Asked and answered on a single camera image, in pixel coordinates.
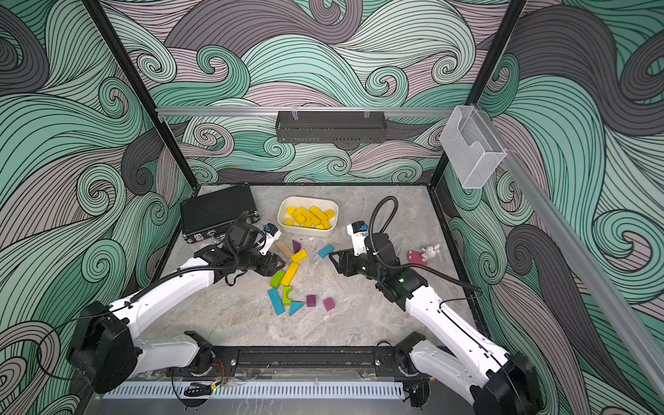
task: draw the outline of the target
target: metal panel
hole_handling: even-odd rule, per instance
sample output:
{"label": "metal panel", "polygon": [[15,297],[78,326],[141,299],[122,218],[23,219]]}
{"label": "metal panel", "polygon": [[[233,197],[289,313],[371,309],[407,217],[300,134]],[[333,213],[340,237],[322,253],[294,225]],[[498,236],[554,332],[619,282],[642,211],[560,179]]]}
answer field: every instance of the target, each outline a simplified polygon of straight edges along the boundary
{"label": "metal panel", "polygon": [[[184,396],[192,382],[176,382],[175,390],[181,399],[201,399]],[[171,382],[124,382],[104,395],[104,399],[176,399]],[[214,390],[213,399],[405,399],[400,382],[268,382],[253,380]]]}

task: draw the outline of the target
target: black cable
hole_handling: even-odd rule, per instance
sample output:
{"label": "black cable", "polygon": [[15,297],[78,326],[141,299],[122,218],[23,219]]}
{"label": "black cable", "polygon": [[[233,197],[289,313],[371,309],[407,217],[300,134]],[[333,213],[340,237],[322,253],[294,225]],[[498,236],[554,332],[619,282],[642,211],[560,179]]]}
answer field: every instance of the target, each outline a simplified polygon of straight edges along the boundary
{"label": "black cable", "polygon": [[450,302],[450,301],[459,301],[459,300],[461,300],[461,299],[466,299],[466,300],[468,300],[468,299],[475,299],[475,298],[479,298],[479,296],[481,296],[481,295],[482,295],[482,291],[480,291],[477,295],[473,295],[473,296],[471,296],[471,297],[450,298],[450,299],[447,299],[447,300],[445,300],[445,301],[441,301],[441,302],[440,302],[440,305],[438,306],[438,309],[442,309],[442,308],[443,308],[443,304],[445,304],[445,303],[447,303],[447,302]]}
{"label": "black cable", "polygon": [[37,358],[37,366],[39,366],[39,369],[41,369],[41,371],[44,372],[45,374],[47,374],[49,377],[52,377],[52,378],[55,378],[55,379],[60,379],[60,380],[84,380],[83,378],[65,378],[65,377],[58,376],[57,374],[52,374],[51,372],[49,372],[49,371],[44,367],[44,365],[42,365],[42,363],[41,363],[41,345],[44,343],[44,340],[48,339],[48,338],[50,337],[50,335],[53,334],[54,331],[63,328],[64,326],[68,325],[69,323],[72,323],[73,321],[83,320],[83,319],[92,319],[92,318],[95,318],[95,317],[101,317],[101,316],[103,316],[103,315],[112,314],[112,313],[115,313],[116,311],[120,311],[120,310],[122,310],[122,309],[125,309],[125,308],[127,308],[128,306],[129,306],[128,304],[125,304],[123,307],[120,307],[120,308],[115,309],[115,310],[107,310],[107,311],[105,311],[105,312],[103,312],[103,313],[100,313],[100,314],[88,315],[88,316],[85,316],[85,317],[75,317],[75,318],[73,318],[73,319],[69,319],[69,320],[65,321],[64,323],[62,323],[62,324],[60,324],[60,325],[57,325],[56,327],[53,327],[53,328],[52,328],[52,329],[51,329],[51,330],[50,330],[50,331],[49,331],[49,332],[48,332],[48,333],[47,333],[47,334],[46,334],[46,335],[45,335],[45,336],[44,336],[44,337],[43,337],[43,338],[37,343],[37,355],[36,355],[36,358]]}
{"label": "black cable", "polygon": [[[389,268],[391,270],[403,270],[405,268],[420,268],[420,269],[429,271],[430,273],[432,273],[433,275],[435,275],[437,277],[441,277],[443,280],[446,280],[448,282],[451,282],[453,284],[461,286],[461,287],[463,287],[467,290],[476,291],[476,292],[479,292],[479,293],[482,292],[482,289],[480,287],[474,286],[472,284],[469,284],[469,283],[466,283],[466,282],[463,282],[463,281],[459,281],[459,280],[457,280],[453,277],[450,277],[447,274],[443,274],[440,271],[437,271],[433,268],[429,268],[429,267],[424,266],[424,265],[413,264],[412,262],[409,262],[407,264],[402,264],[402,265],[388,265],[388,264],[386,264],[382,260],[382,258],[380,257],[380,254],[378,253],[378,250],[376,249],[376,245],[374,244],[373,228],[374,228],[374,223],[376,222],[376,216],[378,216],[378,212],[380,211],[380,208],[385,203],[387,203],[388,201],[392,201],[392,203],[394,204],[394,208],[392,208],[392,213],[387,218],[387,221],[385,222],[385,225],[383,225],[383,227],[380,230],[380,233],[383,233],[386,230],[387,225],[389,225],[390,222],[392,221],[392,218],[394,218],[394,215],[396,214],[396,210],[399,208],[399,202],[398,202],[398,200],[396,200],[396,197],[387,196],[387,197],[383,198],[383,200],[378,202],[378,204],[376,205],[376,208],[374,208],[374,211],[371,214],[371,219],[369,220],[369,245],[370,245],[370,248],[371,248],[371,251],[372,251],[371,254],[376,256],[376,259],[378,260],[378,262],[381,266],[384,266],[385,268]],[[380,275],[378,276],[378,278],[379,278],[378,282],[382,284],[382,280],[380,280]]]}
{"label": "black cable", "polygon": [[491,355],[491,358],[496,362],[496,365],[500,366],[501,369],[503,369],[503,373],[505,373],[505,377],[507,378],[507,381],[509,382],[510,385],[512,385],[512,390],[514,390],[514,394],[517,395],[517,399],[519,399],[519,404],[521,405],[521,409],[525,410],[526,407],[523,406],[523,401],[521,400],[521,397],[519,396],[519,392],[517,391],[517,387],[514,386],[514,383],[512,382],[512,379],[509,378],[509,374],[507,374],[507,371],[503,367],[503,365],[500,364],[498,359],[495,358],[495,356]]}
{"label": "black cable", "polygon": [[166,281],[172,280],[175,277],[179,277],[184,274],[188,274],[189,272],[196,272],[196,271],[225,271],[225,270],[232,270],[233,268],[236,268],[238,264],[240,263],[240,257],[238,257],[238,253],[233,247],[233,243],[230,241],[229,236],[230,231],[233,229],[233,226],[235,226],[236,223],[242,220],[246,220],[246,218],[249,215],[249,210],[245,210],[240,214],[240,216],[236,217],[235,220],[233,220],[233,223],[228,227],[228,230],[226,231],[226,234],[224,235],[224,240],[222,243],[228,248],[230,253],[233,255],[233,264],[232,265],[225,265],[225,266],[215,266],[215,265],[205,265],[205,266],[194,266],[194,267],[189,267],[189,268],[181,268],[175,272],[171,272],[167,276],[164,276],[162,278],[159,278],[158,280],[151,282],[147,287],[143,288],[141,291],[137,292],[134,294],[131,299],[129,299],[130,303],[135,303],[138,300],[140,300],[143,296],[145,296],[147,293],[150,291],[154,290],[156,287],[159,287],[161,284],[164,284]]}
{"label": "black cable", "polygon": [[232,286],[235,285],[235,281],[237,281],[239,277],[243,276],[243,275],[246,274],[247,272],[249,272],[249,271],[248,271],[248,270],[244,270],[243,272],[240,272],[238,275],[236,275],[235,278],[233,278],[233,283],[228,282],[228,276],[225,276],[225,277],[224,277],[224,281],[226,282],[226,285],[228,285],[229,287],[232,287]]}
{"label": "black cable", "polygon": [[171,387],[173,388],[173,393],[175,394],[177,400],[179,400],[180,403],[185,406],[185,410],[187,410],[188,408],[187,403],[180,397],[180,395],[177,394],[177,390],[175,389],[175,383],[173,382],[174,377],[175,377],[175,367],[171,367]]}

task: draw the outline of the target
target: teal swirl pattern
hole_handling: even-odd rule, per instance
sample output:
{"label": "teal swirl pattern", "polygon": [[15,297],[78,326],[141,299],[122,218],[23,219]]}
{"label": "teal swirl pattern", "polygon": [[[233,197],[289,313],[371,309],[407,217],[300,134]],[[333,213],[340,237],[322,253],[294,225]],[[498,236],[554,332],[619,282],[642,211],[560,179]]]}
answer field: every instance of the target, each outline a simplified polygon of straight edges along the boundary
{"label": "teal swirl pattern", "polygon": [[[83,385],[39,370],[37,343],[91,301],[149,283],[191,188],[79,0],[3,6],[0,411],[73,414]],[[144,74],[172,80],[168,50],[125,27]],[[58,376],[74,376],[73,329],[42,343]]]}
{"label": "teal swirl pattern", "polygon": [[[563,3],[527,8],[479,105],[664,345],[664,14],[646,0]],[[535,364],[541,412],[664,413],[510,172],[467,190],[448,167],[441,186],[487,328]]]}
{"label": "teal swirl pattern", "polygon": [[[487,21],[500,21],[505,12],[500,5],[506,1],[103,3],[158,106],[452,107],[465,102],[486,55],[476,45],[497,30],[497,23]],[[172,117],[168,122],[199,125],[201,119]],[[361,167],[366,160],[360,165],[349,160],[355,144],[338,146],[345,155],[325,145],[298,144],[270,157],[262,148],[276,135],[273,119],[206,122],[219,122],[230,138],[217,137],[217,145],[224,147],[207,147],[216,153],[182,146],[202,183],[425,183],[442,147],[435,142],[436,129],[423,136],[420,127],[442,127],[446,120],[389,120],[388,139],[421,148],[372,149],[370,171]],[[177,139],[199,146],[215,134],[208,131],[197,139],[190,126]],[[425,150],[437,154],[421,157]]]}

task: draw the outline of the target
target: white tray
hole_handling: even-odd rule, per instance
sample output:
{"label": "white tray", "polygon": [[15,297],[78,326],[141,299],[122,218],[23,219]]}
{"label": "white tray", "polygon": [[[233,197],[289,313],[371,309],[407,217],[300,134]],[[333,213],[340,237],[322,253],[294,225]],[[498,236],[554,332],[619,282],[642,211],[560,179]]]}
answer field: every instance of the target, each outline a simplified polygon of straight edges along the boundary
{"label": "white tray", "polygon": [[[286,219],[292,219],[288,216],[286,210],[288,207],[293,206],[299,208],[302,206],[305,209],[309,209],[312,206],[316,206],[318,209],[325,212],[326,210],[332,209],[334,212],[334,217],[329,221],[330,229],[314,229],[314,228],[304,228],[302,226],[288,226],[284,224]],[[328,201],[327,199],[314,199],[312,197],[301,197],[301,196],[291,196],[284,199],[282,205],[279,207],[279,213],[277,214],[277,222],[282,230],[287,232],[292,232],[294,234],[304,234],[310,236],[328,236],[333,231],[337,225],[337,219],[339,218],[339,206],[333,201]]]}

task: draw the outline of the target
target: black case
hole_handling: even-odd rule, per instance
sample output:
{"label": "black case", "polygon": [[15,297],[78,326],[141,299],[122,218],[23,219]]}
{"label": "black case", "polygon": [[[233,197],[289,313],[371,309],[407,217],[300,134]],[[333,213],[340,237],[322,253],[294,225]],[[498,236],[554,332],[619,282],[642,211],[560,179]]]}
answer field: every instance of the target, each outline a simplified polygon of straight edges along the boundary
{"label": "black case", "polygon": [[182,236],[189,244],[220,238],[242,212],[251,223],[260,219],[249,185],[239,185],[187,199],[180,204]]}

